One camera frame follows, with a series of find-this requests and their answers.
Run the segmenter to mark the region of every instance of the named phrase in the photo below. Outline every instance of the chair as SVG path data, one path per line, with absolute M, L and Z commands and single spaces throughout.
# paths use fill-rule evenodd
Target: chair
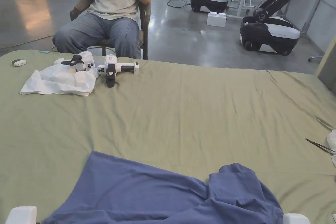
M 94 0 L 80 0 L 78 4 L 75 5 L 73 10 L 70 12 L 71 21 L 76 19 L 82 12 L 84 12 L 90 4 Z M 139 12 L 140 12 L 140 21 L 141 21 L 141 29 L 139 29 L 139 45 L 143 49 L 143 59 L 148 59 L 148 25 L 149 20 L 151 18 L 151 4 L 144 5 L 142 3 L 139 4 Z M 101 53 L 105 57 L 106 56 L 106 48 L 113 47 L 108 38 L 100 41 L 95 46 L 101 47 Z

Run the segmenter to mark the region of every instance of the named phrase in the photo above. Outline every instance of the chair leg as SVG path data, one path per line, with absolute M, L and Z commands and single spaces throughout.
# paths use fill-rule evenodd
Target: chair leg
M 101 47 L 101 54 L 103 55 L 103 57 L 106 56 L 106 47 L 104 46 Z
M 143 45 L 143 59 L 148 59 L 148 45 Z

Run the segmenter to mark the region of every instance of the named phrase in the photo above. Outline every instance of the white cloth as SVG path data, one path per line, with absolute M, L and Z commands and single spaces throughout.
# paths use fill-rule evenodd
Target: white cloth
M 330 149 L 332 149 L 336 153 L 336 130 L 333 130 L 326 138 L 328 141 L 328 144 L 330 146 Z M 331 157 L 331 160 L 333 160 L 334 165 L 336 166 L 336 155 Z
M 81 53 L 83 58 L 91 57 L 89 52 Z M 58 59 L 54 66 L 50 66 L 39 72 L 35 72 L 26 81 L 20 94 L 76 94 L 88 96 L 96 84 L 98 77 L 96 68 L 89 71 L 76 72 L 74 67 L 61 65 L 64 59 Z

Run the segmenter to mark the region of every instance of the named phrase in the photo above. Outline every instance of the concrete floor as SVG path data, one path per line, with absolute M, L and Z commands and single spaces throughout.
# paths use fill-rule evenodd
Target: concrete floor
M 69 22 L 78 0 L 0 0 L 0 48 L 52 36 Z M 152 0 L 149 59 L 182 64 L 282 70 L 312 74 L 318 63 L 308 63 L 320 52 L 307 38 L 299 39 L 289 56 L 247 52 L 239 41 L 240 20 L 228 18 L 224 28 L 207 26 L 207 14 L 190 5 L 169 7 L 168 0 Z M 182 1 L 170 2 L 182 6 Z M 22 49 L 51 51 L 52 38 L 0 49 L 0 55 Z M 101 55 L 99 49 L 91 50 Z

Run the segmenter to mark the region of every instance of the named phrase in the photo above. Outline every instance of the blue cloth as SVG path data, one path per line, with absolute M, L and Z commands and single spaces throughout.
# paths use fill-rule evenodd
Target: blue cloth
M 209 183 L 92 152 L 70 197 L 47 223 L 282 224 L 283 212 L 253 170 L 240 164 Z
M 117 57 L 141 59 L 138 35 L 139 26 L 133 19 L 109 20 L 87 13 L 62 27 L 55 34 L 53 43 L 60 53 L 79 54 L 109 38 Z

